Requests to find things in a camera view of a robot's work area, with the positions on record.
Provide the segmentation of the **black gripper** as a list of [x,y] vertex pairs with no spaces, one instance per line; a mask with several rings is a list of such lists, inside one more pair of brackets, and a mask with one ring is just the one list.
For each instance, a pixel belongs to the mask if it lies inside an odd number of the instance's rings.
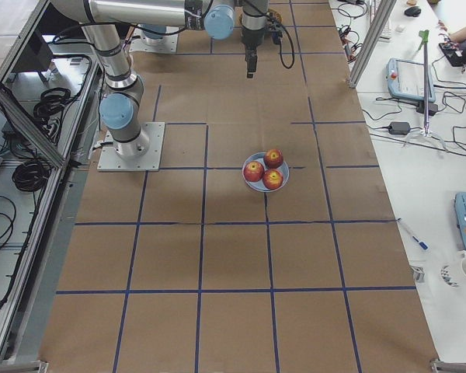
[[243,12],[242,43],[245,45],[246,78],[254,78],[257,69],[257,47],[262,44],[265,34],[265,16],[263,14]]

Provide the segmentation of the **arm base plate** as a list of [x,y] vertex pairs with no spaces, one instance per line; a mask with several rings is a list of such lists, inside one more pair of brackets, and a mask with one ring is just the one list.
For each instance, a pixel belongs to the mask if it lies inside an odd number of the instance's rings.
[[165,137],[164,122],[144,122],[139,136],[131,142],[113,139],[107,131],[97,165],[100,172],[157,172],[162,158]]
[[151,39],[145,35],[133,36],[130,43],[130,52],[146,52],[154,54],[174,54],[178,45],[178,36],[163,36],[160,39]]

